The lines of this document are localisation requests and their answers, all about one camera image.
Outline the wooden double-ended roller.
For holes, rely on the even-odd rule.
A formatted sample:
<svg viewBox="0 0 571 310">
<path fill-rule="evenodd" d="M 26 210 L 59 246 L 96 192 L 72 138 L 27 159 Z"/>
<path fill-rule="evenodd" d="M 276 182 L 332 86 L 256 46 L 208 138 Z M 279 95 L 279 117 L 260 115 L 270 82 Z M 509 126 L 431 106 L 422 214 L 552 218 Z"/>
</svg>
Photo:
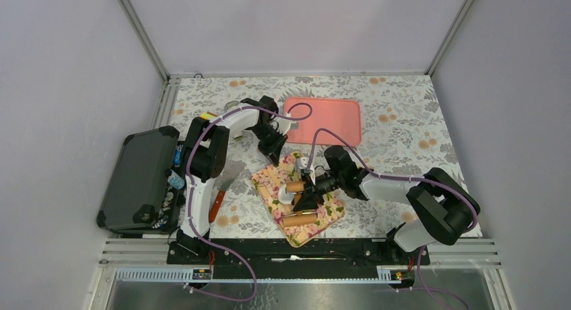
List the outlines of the wooden double-ended roller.
<svg viewBox="0 0 571 310">
<path fill-rule="evenodd" d="M 311 180 L 288 182 L 280 187 L 279 201 L 292 208 L 289 214 L 282 217 L 284 228 L 313 224 L 318 220 L 318 201 Z"/>
</svg>

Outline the floral cutting board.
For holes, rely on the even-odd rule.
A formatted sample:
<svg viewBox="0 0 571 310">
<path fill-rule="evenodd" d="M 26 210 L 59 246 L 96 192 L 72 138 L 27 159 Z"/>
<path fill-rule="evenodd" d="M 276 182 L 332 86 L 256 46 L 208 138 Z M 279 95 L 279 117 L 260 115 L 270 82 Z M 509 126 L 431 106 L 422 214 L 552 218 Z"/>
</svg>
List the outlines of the floral cutting board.
<svg viewBox="0 0 571 310">
<path fill-rule="evenodd" d="M 308 160 L 292 152 L 256 172 L 251 181 L 286 241 L 299 248 L 345 216 L 345 206 L 333 193 L 316 203 L 304 201 L 300 165 Z"/>
</svg>

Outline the metal scraper red handle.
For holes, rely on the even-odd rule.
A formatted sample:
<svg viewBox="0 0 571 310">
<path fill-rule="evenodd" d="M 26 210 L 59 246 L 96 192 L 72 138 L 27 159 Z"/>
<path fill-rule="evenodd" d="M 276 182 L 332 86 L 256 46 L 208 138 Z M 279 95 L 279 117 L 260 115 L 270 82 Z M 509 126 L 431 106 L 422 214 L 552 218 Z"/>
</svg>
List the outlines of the metal scraper red handle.
<svg viewBox="0 0 571 310">
<path fill-rule="evenodd" d="M 209 223 L 215 221 L 217 213 L 220 210 L 220 207 L 222 205 L 227 190 L 230 188 L 231 184 L 233 184 L 233 182 L 240 174 L 240 172 L 245 168 L 245 166 L 246 164 L 242 161 L 229 160 L 226 163 L 226 167 L 224 168 L 222 173 L 222 179 L 218 193 L 208 213 Z"/>
</svg>

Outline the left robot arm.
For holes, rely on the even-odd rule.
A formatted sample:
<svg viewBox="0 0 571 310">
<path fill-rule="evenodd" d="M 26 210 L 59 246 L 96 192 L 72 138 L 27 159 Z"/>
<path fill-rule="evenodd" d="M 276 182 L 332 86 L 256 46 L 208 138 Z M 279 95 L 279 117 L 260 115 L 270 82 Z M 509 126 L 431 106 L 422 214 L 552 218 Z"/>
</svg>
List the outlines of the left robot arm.
<svg viewBox="0 0 571 310">
<path fill-rule="evenodd" d="M 258 139 L 258 151 L 273 166 L 279 165 L 281 150 L 288 138 L 290 113 L 280 113 L 274 99 L 246 98 L 218 117 L 196 117 L 184 141 L 186 205 L 176 236 L 183 255 L 194 264 L 205 261 L 209 246 L 203 239 L 209 234 L 211 193 L 216 179 L 228 170 L 226 165 L 230 139 L 251 131 Z"/>
</svg>

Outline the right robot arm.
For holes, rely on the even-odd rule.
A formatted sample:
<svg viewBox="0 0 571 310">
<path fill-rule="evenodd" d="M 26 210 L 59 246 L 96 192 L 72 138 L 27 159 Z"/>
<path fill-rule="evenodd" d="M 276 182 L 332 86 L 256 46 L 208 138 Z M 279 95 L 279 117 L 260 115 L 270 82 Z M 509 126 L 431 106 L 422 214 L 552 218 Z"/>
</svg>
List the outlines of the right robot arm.
<svg viewBox="0 0 571 310">
<path fill-rule="evenodd" d="M 410 205 L 416 220 L 387 234 L 386 254 L 395 264 L 405 263 L 413 251 L 431 243 L 454 245 L 477 224 L 479 204 L 441 168 L 431 168 L 418 177 L 380 175 L 367 166 L 358 166 L 352 152 L 343 146 L 327 148 L 324 157 L 328 167 L 319 176 L 314 173 L 311 158 L 295 162 L 300 179 L 283 184 L 278 200 L 291 204 L 295 215 L 316 210 L 324 205 L 326 194 L 338 189 L 353 199 Z"/>
</svg>

